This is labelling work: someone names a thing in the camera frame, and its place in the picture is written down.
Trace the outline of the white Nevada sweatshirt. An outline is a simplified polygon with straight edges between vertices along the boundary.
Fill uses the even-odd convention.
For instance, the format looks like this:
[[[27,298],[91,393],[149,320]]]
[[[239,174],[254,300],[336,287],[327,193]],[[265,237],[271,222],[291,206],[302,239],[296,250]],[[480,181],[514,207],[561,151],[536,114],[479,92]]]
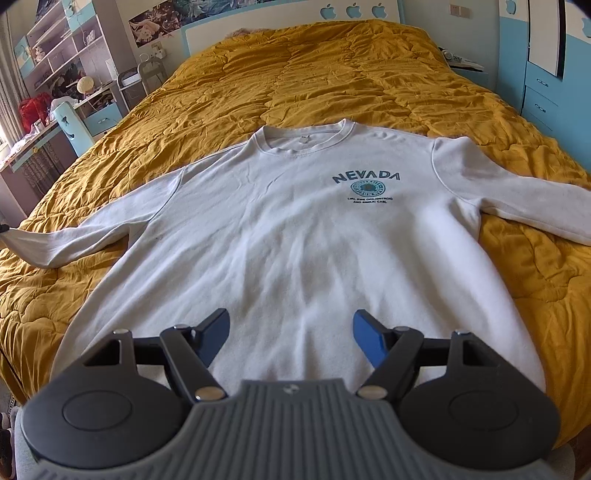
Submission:
[[[53,269],[128,241],[70,323],[54,373],[116,330],[152,337],[224,308],[229,337],[211,370],[225,388],[325,378],[353,388],[370,373],[353,338],[363,309],[429,337],[473,332],[543,386],[532,339],[479,245],[483,213],[590,241],[582,187],[511,173],[467,137],[344,120],[263,127],[77,227],[5,229],[1,244]]]

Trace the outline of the light blue desk chair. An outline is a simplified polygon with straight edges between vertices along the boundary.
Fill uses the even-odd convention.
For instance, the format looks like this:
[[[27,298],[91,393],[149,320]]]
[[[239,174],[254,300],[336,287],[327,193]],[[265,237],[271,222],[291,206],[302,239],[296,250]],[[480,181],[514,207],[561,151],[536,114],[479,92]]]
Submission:
[[[94,145],[93,136],[70,103],[60,103],[53,110],[53,115],[77,157],[84,155]]]

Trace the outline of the grey folding chair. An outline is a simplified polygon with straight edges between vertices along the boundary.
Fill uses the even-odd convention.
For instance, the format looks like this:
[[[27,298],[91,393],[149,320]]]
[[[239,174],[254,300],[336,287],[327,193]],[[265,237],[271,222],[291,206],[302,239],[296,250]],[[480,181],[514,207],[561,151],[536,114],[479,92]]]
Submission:
[[[136,67],[118,75],[117,84],[128,111],[147,95],[161,87],[168,75],[163,62],[157,57],[141,61]]]

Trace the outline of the mustard yellow quilt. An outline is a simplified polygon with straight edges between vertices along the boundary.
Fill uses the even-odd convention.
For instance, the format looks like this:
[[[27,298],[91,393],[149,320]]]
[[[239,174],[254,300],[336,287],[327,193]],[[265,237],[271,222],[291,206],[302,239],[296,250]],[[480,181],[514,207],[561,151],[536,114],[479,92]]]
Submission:
[[[221,41],[182,63],[55,182],[22,223],[80,224],[132,189],[263,125],[349,118],[429,137],[474,140],[509,171],[580,187],[589,173],[495,93],[455,74],[422,29],[380,20],[266,30]],[[590,423],[590,251],[486,216],[480,244],[540,354],[559,439]]]

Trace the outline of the blue nightstand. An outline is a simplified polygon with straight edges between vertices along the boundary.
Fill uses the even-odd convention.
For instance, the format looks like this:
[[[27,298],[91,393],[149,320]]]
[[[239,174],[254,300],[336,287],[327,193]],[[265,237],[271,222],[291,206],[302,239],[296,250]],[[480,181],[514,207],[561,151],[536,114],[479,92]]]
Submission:
[[[484,66],[465,57],[456,55],[442,46],[439,47],[439,50],[445,58],[448,66],[454,72],[471,80],[473,83],[488,88],[489,90],[495,88],[495,84]]]

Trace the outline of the red fabric on desk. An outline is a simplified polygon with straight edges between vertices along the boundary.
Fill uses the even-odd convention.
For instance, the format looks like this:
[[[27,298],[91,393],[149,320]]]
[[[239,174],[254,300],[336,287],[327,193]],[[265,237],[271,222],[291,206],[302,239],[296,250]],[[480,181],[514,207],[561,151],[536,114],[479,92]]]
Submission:
[[[21,124],[25,133],[31,131],[32,126],[40,120],[47,124],[52,98],[48,93],[40,93],[33,98],[22,100],[18,106]]]

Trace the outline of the white blue bed headboard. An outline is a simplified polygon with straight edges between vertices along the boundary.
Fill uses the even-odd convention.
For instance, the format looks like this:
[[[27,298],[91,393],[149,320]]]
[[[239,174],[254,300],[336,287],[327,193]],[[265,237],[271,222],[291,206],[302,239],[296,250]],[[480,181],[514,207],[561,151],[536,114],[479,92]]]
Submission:
[[[281,29],[328,21],[379,19],[405,23],[403,1],[269,1],[228,10],[181,28],[186,57],[239,29]]]

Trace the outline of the white bookshelf desk unit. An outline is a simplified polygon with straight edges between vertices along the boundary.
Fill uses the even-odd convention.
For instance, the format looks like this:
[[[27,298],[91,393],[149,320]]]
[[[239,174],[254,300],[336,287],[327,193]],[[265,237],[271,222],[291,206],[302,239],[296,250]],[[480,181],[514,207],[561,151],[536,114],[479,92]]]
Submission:
[[[135,58],[113,1],[37,1],[35,21],[11,44],[23,99],[69,100],[94,140],[129,112],[120,77]],[[32,121],[1,157],[1,216],[19,225],[79,156],[78,134],[53,114]]]

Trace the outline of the blue white wardrobe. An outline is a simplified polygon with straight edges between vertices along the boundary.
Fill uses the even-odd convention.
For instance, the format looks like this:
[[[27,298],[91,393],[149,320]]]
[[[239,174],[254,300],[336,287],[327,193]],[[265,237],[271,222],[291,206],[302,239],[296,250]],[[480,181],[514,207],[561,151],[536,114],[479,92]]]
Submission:
[[[590,168],[590,17],[573,1],[500,0],[497,93]]]

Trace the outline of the anime wall poster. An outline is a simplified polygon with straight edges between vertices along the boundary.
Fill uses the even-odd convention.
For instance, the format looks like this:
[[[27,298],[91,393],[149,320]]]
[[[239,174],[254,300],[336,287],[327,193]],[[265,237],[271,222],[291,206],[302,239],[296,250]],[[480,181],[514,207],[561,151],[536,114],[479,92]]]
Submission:
[[[171,0],[143,11],[128,21],[137,46],[143,46],[181,27],[269,0]]]

